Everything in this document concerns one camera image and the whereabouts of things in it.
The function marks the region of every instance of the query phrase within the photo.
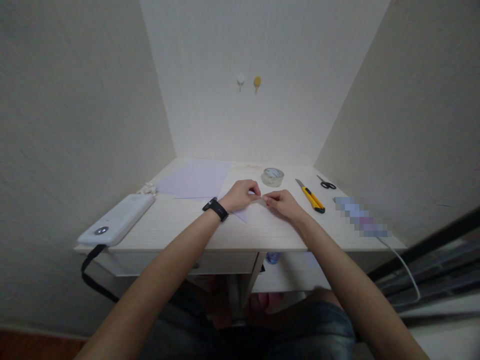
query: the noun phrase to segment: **person's right hand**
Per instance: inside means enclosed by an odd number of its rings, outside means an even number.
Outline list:
[[[299,220],[308,215],[288,190],[269,192],[262,199],[267,206],[277,209],[289,219]]]

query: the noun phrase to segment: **hand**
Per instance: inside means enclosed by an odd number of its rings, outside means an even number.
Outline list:
[[[224,197],[218,201],[227,212],[246,208],[252,201],[260,199],[260,189],[256,181],[238,180]]]
[[[288,190],[269,192],[263,195],[263,201],[267,206],[277,209],[280,214],[294,221],[308,215]]]

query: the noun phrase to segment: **black watch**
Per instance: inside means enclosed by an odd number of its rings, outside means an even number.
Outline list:
[[[220,217],[220,221],[223,223],[226,218],[229,217],[229,213],[227,210],[224,209],[222,205],[217,202],[217,198],[214,197],[210,200],[203,208],[203,211],[207,211],[208,209],[212,209],[217,215]]]

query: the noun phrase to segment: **wristwatch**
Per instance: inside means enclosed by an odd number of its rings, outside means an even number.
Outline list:
[[[210,200],[203,208],[203,211],[207,211],[208,209],[212,209],[217,215],[220,217],[220,221],[223,223],[226,218],[229,217],[229,213],[227,210],[224,209],[222,205],[217,202],[217,198],[214,197]]]

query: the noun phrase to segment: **yellow utility knife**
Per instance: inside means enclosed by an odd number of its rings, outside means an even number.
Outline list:
[[[323,214],[325,212],[325,206],[322,205],[322,203],[315,197],[315,195],[312,194],[312,192],[309,190],[308,187],[304,185],[303,182],[301,182],[298,179],[295,179],[298,185],[300,185],[303,193],[305,194],[306,198],[311,204],[311,207],[320,214]]]

